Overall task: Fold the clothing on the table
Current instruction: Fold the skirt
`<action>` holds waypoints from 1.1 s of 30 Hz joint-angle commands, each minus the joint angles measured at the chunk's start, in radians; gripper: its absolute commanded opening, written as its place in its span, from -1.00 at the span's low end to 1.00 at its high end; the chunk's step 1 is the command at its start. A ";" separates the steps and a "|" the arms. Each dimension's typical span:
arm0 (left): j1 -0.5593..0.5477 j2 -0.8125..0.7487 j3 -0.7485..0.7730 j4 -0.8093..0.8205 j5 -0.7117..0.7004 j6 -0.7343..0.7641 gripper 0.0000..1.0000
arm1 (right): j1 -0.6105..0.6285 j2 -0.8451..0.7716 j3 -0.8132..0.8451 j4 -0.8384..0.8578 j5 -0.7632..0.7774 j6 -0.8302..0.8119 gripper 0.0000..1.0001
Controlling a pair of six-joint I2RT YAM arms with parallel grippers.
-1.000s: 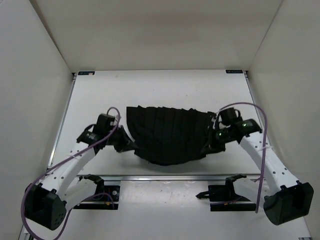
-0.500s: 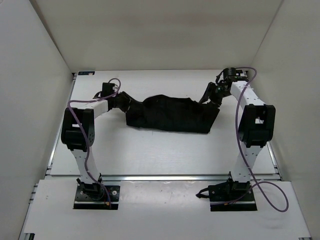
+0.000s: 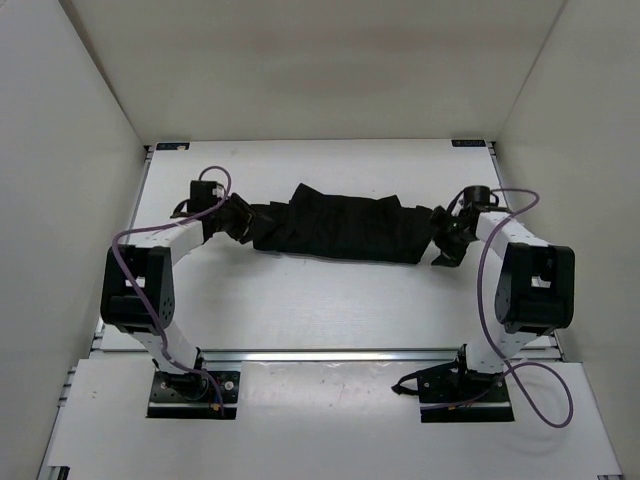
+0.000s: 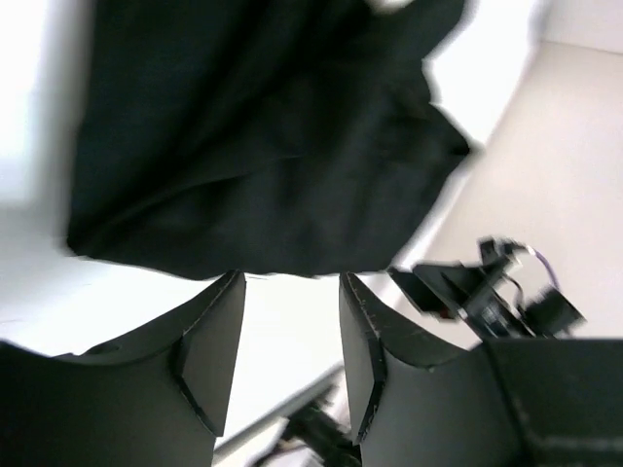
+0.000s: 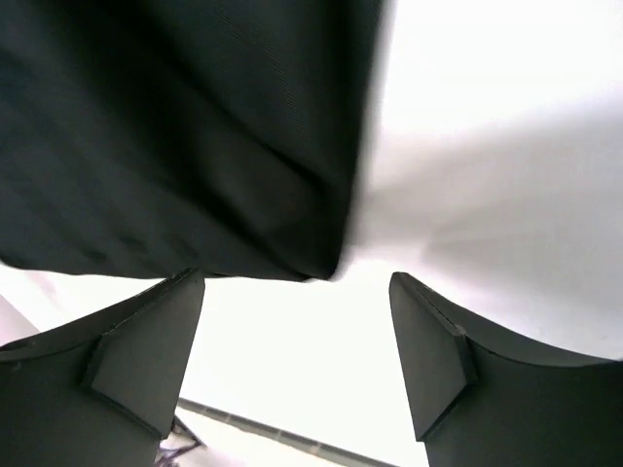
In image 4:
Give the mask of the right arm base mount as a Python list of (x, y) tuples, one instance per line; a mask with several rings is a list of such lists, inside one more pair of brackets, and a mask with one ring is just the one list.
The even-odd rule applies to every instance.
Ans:
[(359, 448), (352, 443), (345, 426), (327, 412), (334, 407), (330, 391), (325, 390), (289, 415), (276, 443), (279, 451), (289, 452), (305, 447), (315, 454), (322, 466), (359, 467)]

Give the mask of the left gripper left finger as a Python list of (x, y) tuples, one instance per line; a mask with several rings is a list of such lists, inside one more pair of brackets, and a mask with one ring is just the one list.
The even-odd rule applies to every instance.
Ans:
[(231, 271), (81, 355), (1, 346), (5, 466), (208, 466), (225, 428), (244, 313)]

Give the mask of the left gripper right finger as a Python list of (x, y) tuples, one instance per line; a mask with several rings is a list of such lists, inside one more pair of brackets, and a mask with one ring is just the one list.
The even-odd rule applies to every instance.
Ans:
[(352, 435), (366, 466), (618, 466), (619, 340), (497, 339), (469, 350), (340, 278)]

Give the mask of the black pleated skirt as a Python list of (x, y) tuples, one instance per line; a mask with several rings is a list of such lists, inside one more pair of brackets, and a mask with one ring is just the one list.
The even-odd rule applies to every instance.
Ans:
[(208, 279), (385, 269), (468, 157), (424, 59), (461, 1), (98, 1), (66, 243)]

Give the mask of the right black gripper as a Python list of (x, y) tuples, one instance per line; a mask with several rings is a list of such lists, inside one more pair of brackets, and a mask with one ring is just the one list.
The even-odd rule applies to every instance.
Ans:
[(466, 307), (458, 310), (458, 317), (480, 339), (533, 337), (525, 319), (523, 287), (509, 274), (504, 273), (501, 280), (516, 288), (511, 303), (500, 296), (494, 285), (486, 285), (474, 295), (493, 270), (493, 265), (429, 263), (419, 264), (413, 271), (391, 268), (388, 275), (420, 313), (448, 314), (441, 300), (465, 302), (469, 298)]

